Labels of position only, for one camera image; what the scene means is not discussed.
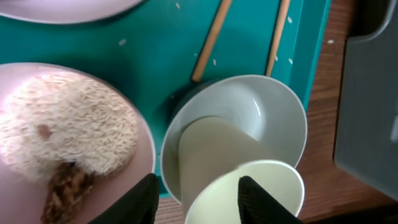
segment white paper cup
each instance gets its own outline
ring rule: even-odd
[[[238,182],[245,175],[252,177],[291,214],[299,214],[304,200],[300,174],[284,162],[263,160],[245,164],[213,181],[190,206],[185,224],[240,224]]]
[[[192,123],[183,132],[178,147],[184,214],[188,213],[192,203],[198,200],[197,197],[201,194],[201,197],[206,199],[200,199],[201,202],[197,205],[198,209],[194,209],[197,212],[193,212],[191,215],[196,217],[198,213],[200,217],[208,212],[209,222],[213,219],[222,221],[215,218],[215,214],[210,215],[212,213],[210,210],[220,210],[222,217],[222,211],[231,211],[232,208],[238,207],[237,200],[232,200],[236,202],[233,206],[224,203],[223,200],[226,197],[237,198],[238,180],[244,175],[254,178],[267,191],[270,190],[269,193],[272,196],[275,194],[275,199],[280,201],[283,206],[287,206],[286,208],[290,212],[294,215],[298,214],[303,200],[303,183],[294,168],[283,162],[253,163],[258,158],[272,158],[269,153],[270,151],[263,149],[255,139],[225,119],[210,117]],[[207,189],[209,185],[215,186],[214,189]],[[282,197],[285,194],[292,198],[292,203]],[[208,203],[214,203],[214,205],[208,208],[209,211],[206,211],[202,205],[209,205]],[[200,223],[196,218],[193,220],[192,223]]]
[[[271,157],[252,137],[229,121],[210,117],[192,123],[178,146],[184,211],[212,181],[241,164]]]

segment wooden chopstick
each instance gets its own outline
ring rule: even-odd
[[[223,26],[225,17],[229,11],[229,7],[231,6],[232,0],[223,0],[218,9],[216,18],[214,19],[213,25],[211,25],[210,32],[207,36],[205,46],[200,53],[198,63],[193,71],[192,80],[194,82],[200,82],[201,76],[205,71],[205,67],[207,61],[209,61],[211,51],[213,51],[213,47],[216,44],[218,34]]]
[[[280,37],[285,26],[287,11],[289,10],[290,0],[281,0],[278,12],[278,19],[275,26],[274,36],[272,38],[271,51],[268,57],[268,65],[266,75],[271,76],[272,69],[274,68],[275,57],[278,51]]]

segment white rice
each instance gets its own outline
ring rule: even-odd
[[[136,115],[106,85],[76,73],[31,78],[4,102],[0,153],[9,167],[32,181],[47,181],[60,162],[107,175],[134,154]],[[38,127],[48,126],[44,138]]]

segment wooden table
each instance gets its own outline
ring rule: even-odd
[[[394,203],[333,163],[345,41],[356,4],[357,0],[334,0],[329,14],[307,112],[308,142],[298,165],[306,188],[299,215],[304,222]],[[172,199],[160,200],[155,223],[183,223],[181,206]]]

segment green tray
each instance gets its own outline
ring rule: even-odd
[[[194,87],[190,76],[219,3],[148,0],[116,17],[72,26],[0,17],[0,63],[53,63],[90,73],[115,86],[149,123],[159,174],[159,154],[171,113]],[[330,3],[291,1],[288,16],[292,23],[285,23],[272,72],[296,92],[305,108]],[[279,0],[235,0],[203,81],[264,74],[278,8]]]

